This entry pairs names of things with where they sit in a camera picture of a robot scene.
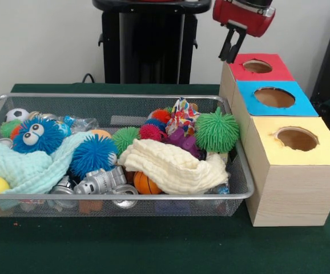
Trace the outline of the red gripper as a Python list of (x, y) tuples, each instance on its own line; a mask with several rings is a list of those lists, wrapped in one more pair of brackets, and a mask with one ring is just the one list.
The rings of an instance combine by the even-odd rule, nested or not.
[[(246, 33), (253, 37), (261, 37), (272, 23), (276, 9), (271, 6), (272, 1), (215, 1), (213, 19), (222, 25), (234, 25), (246, 29)], [(238, 41), (231, 45), (234, 34), (229, 30), (223, 43), (219, 58), (234, 63), (240, 47), (244, 41), (244, 30), (238, 29)]]

